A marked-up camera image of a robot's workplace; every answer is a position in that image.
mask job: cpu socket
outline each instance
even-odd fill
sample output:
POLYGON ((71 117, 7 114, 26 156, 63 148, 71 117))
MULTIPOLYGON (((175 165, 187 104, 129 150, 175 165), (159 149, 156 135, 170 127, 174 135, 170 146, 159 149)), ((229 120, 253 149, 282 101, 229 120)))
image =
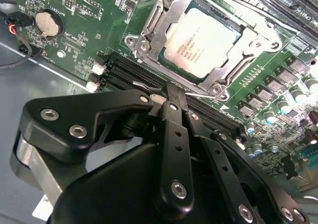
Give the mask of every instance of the cpu socket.
POLYGON ((228 87, 261 53, 283 46, 269 21, 246 8, 244 13, 237 17, 213 0, 157 0, 141 34, 127 35, 125 44, 138 63, 226 101, 228 87))

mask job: cable connector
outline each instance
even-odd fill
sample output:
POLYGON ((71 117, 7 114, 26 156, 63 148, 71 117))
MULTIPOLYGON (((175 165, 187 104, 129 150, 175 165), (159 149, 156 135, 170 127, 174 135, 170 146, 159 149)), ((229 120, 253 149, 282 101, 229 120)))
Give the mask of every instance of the cable connector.
POLYGON ((28 27, 34 23, 33 17, 28 16, 20 11, 9 14, 5 20, 14 24, 15 27, 21 28, 28 27))

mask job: motherboard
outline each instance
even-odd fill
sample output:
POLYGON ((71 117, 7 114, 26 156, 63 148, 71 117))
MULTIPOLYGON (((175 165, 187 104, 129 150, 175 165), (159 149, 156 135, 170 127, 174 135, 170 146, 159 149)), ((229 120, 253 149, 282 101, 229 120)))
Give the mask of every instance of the motherboard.
POLYGON ((19 33, 90 90, 172 81, 206 124, 244 125, 244 149, 267 173, 291 165, 300 188, 318 185, 301 176, 318 168, 318 0, 18 0, 18 9, 34 18, 19 33))

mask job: red wire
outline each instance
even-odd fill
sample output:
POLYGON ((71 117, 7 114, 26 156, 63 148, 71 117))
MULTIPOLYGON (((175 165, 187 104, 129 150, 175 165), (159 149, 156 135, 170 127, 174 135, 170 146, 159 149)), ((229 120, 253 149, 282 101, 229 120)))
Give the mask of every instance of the red wire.
POLYGON ((17 31, 15 29, 15 25, 14 24, 9 24, 9 31, 11 34, 17 34, 17 31))

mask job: white label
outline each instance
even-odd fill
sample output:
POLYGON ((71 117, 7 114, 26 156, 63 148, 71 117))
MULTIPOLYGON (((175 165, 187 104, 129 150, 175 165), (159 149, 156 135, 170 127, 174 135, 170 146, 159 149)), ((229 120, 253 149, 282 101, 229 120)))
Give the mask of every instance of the white label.
POLYGON ((47 221, 52 214, 53 207, 46 195, 43 196, 39 204, 36 206, 32 213, 32 216, 44 221, 47 221))

